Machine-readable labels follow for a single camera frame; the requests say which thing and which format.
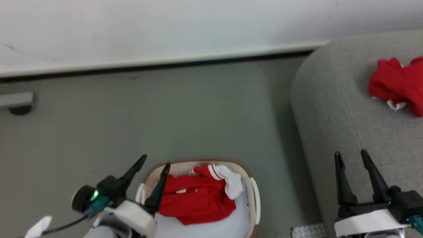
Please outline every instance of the white stripe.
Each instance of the white stripe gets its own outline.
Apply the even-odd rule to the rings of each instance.
[[[210,174],[211,174],[211,176],[215,179],[215,180],[222,180],[221,178],[219,178],[218,176],[217,176],[217,174],[213,171],[213,167],[212,167],[213,165],[212,164],[209,164],[209,166],[208,166],[208,168],[209,168],[209,172],[210,172]]]

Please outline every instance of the white basket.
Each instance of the white basket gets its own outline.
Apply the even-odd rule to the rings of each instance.
[[[224,165],[241,175],[241,180],[244,182],[248,198],[248,207],[250,209],[250,229],[246,237],[255,237],[258,232],[258,224],[260,222],[260,194],[258,192],[257,183],[255,182],[250,170],[241,162],[234,159],[226,158],[193,158],[187,160],[172,161],[169,174],[179,176],[188,174],[194,167],[205,166],[209,164]],[[144,183],[138,188],[135,198],[136,202],[144,204],[156,187],[160,179],[160,173],[163,170],[165,163],[156,165],[147,175]]]

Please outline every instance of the gray sofa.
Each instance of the gray sofa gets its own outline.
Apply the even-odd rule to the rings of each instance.
[[[300,67],[291,86],[291,103],[330,237],[336,237],[337,150],[359,202],[372,201],[373,194],[361,149],[368,151],[388,186],[423,195],[423,118],[407,108],[395,112],[368,92],[377,60],[397,57],[409,64],[422,55],[423,32],[384,33],[331,42]],[[411,230],[406,236],[420,237]]]

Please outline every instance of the basket rim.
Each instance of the basket rim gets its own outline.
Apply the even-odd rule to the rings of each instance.
[[[217,162],[229,162],[239,165],[245,172],[247,173],[249,178],[253,177],[253,174],[251,173],[250,169],[241,161],[232,159],[232,158],[219,158],[219,157],[200,157],[200,158],[189,158],[189,159],[180,159],[180,160],[174,160],[170,161],[171,164],[173,163],[185,163],[185,162],[205,162],[205,161],[217,161]],[[148,172],[147,176],[144,178],[143,183],[147,182],[147,179],[150,177],[151,173],[156,170],[157,168],[164,166],[168,161],[164,161],[161,163],[157,163],[154,165],[154,167]]]

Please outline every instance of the red cloth on sofa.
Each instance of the red cloth on sofa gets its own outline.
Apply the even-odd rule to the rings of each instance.
[[[219,221],[236,208],[225,193],[225,180],[204,176],[168,176],[159,213],[176,217],[182,224]]]
[[[397,58],[379,60],[369,83],[373,97],[395,104],[405,102],[410,111],[423,117],[423,56],[401,67]]]

